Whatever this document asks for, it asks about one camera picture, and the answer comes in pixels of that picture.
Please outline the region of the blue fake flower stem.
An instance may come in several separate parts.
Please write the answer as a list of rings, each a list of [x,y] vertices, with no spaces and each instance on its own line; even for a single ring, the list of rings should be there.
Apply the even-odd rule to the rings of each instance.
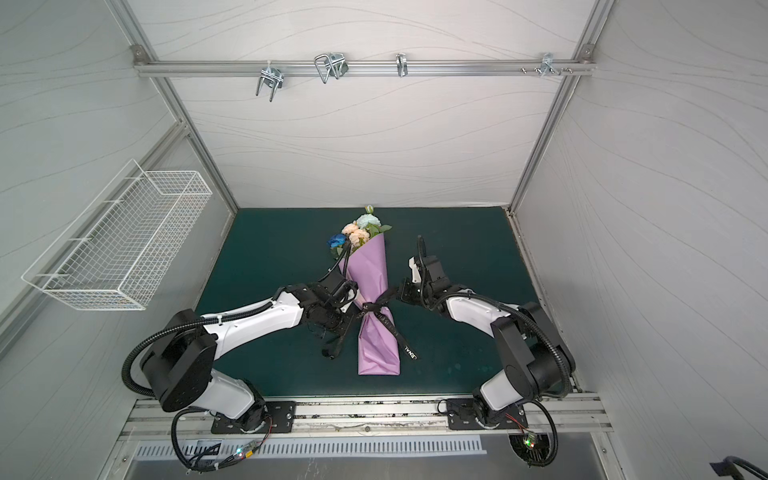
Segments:
[[[328,247],[330,248],[330,251],[335,258],[338,258],[342,255],[346,242],[347,236],[344,234],[333,235],[328,240]]]

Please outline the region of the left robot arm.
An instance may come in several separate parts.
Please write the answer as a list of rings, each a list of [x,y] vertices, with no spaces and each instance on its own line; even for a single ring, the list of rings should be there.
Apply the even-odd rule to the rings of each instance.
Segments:
[[[128,390],[156,399],[166,412],[196,408],[249,422],[262,415],[261,395],[246,381],[217,371],[215,362],[249,342],[302,323],[340,336],[352,320],[357,293],[355,282],[334,271],[236,309],[204,315],[179,311],[164,329],[128,353],[121,380]]]

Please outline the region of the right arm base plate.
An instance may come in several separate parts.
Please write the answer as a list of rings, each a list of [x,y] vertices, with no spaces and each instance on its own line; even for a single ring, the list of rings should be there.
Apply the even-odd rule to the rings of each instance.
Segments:
[[[481,397],[474,396],[440,399],[436,409],[447,418],[448,428],[454,431],[528,430],[525,411],[515,404],[492,410]]]

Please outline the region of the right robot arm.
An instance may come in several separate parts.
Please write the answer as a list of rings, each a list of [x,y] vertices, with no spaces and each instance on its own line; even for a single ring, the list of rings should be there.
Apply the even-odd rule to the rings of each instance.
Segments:
[[[494,340],[501,370],[476,393],[480,415],[572,392],[575,360],[539,304],[507,304],[456,284],[435,256],[414,256],[408,265],[411,278],[403,283],[406,302],[469,325]]]

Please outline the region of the pink purple wrapping paper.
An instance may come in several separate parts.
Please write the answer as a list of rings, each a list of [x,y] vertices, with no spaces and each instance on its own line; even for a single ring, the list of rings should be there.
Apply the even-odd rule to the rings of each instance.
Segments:
[[[375,302],[389,288],[384,235],[370,238],[354,250],[349,265],[343,260],[339,267],[344,275],[357,283],[359,293],[356,303]],[[362,320],[358,334],[358,374],[400,374],[400,357],[395,335],[373,313]]]

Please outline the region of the mint fake flower stem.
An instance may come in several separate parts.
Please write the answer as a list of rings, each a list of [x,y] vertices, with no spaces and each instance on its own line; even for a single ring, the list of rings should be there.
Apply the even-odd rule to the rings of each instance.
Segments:
[[[355,220],[355,224],[360,230],[367,232],[370,238],[392,229],[391,225],[382,223],[375,215],[375,209],[372,205],[365,206],[364,211],[365,213]]]

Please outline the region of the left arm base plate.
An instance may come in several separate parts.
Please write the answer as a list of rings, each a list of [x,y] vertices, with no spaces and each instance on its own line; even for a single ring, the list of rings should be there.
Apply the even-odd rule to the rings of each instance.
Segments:
[[[295,419],[293,401],[257,400],[240,417],[231,419],[217,413],[211,426],[212,434],[290,433]]]

